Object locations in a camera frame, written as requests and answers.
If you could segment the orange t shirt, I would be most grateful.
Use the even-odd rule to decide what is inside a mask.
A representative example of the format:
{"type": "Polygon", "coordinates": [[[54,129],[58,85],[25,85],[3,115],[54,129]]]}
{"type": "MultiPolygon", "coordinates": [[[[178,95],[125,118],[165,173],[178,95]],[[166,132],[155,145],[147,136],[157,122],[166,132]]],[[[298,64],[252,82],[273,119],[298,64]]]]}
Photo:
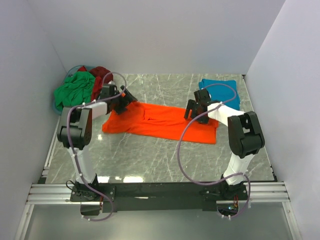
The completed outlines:
{"type": "MultiPolygon", "coordinates": [[[[175,106],[157,105],[135,101],[130,103],[122,114],[112,111],[102,125],[105,134],[130,133],[178,141],[191,121],[184,119],[185,110],[175,106]]],[[[210,120],[207,124],[193,122],[182,140],[184,142],[214,145],[218,121],[210,120]]]]}

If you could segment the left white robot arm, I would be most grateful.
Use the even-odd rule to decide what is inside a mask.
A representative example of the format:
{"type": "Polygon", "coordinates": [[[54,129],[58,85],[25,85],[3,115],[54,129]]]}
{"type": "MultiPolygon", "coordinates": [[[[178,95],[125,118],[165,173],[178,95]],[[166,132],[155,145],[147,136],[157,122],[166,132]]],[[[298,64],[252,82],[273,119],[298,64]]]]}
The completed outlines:
{"type": "Polygon", "coordinates": [[[71,156],[76,170],[75,182],[71,188],[71,198],[94,201],[103,189],[93,169],[88,145],[92,139],[93,119],[116,113],[124,113],[128,105],[137,102],[124,85],[104,84],[97,99],[77,107],[65,106],[57,130],[57,139],[71,156]]]}

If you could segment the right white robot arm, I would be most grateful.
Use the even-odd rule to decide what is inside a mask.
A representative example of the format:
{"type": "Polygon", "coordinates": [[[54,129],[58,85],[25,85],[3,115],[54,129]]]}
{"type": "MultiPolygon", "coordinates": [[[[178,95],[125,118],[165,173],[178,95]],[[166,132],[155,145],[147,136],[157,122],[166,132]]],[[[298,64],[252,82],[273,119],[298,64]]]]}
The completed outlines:
{"type": "Polygon", "coordinates": [[[201,124],[216,120],[228,128],[231,157],[227,169],[218,182],[218,195],[226,200],[242,192],[245,174],[251,160],[265,146],[258,116],[253,111],[233,109],[221,101],[212,101],[206,89],[194,92],[194,100],[187,103],[184,118],[201,124]]]}

